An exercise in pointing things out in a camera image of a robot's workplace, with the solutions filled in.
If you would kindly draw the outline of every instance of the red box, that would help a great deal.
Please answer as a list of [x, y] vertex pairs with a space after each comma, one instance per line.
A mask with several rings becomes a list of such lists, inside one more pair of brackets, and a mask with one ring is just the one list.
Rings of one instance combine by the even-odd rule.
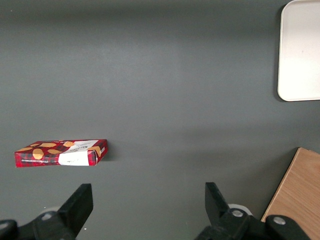
[[106, 139], [36, 141], [14, 152], [17, 168], [46, 165], [95, 166], [106, 155]]

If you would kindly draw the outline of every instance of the white tray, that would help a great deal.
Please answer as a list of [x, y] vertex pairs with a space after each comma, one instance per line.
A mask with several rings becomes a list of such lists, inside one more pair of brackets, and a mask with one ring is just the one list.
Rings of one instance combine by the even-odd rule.
[[320, 100], [320, 0], [294, 0], [282, 11], [278, 94]]

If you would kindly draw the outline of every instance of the cardboard box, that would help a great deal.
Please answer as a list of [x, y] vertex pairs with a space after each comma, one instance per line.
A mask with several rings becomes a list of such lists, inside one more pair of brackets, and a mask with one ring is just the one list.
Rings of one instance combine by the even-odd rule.
[[47, 165], [95, 166], [106, 155], [106, 139], [36, 141], [14, 152], [17, 168]]

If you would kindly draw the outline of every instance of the wooden block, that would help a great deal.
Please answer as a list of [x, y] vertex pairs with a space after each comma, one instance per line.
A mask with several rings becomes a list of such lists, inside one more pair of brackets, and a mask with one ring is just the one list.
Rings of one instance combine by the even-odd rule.
[[320, 239], [320, 154], [297, 150], [262, 221], [269, 215], [288, 216], [312, 240]]

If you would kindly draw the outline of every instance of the white label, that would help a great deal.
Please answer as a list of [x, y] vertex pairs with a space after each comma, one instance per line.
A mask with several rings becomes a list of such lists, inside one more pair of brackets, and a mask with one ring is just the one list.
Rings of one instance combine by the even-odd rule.
[[73, 146], [59, 155], [59, 164], [68, 166], [89, 166], [88, 149], [97, 142], [98, 140], [75, 141]]

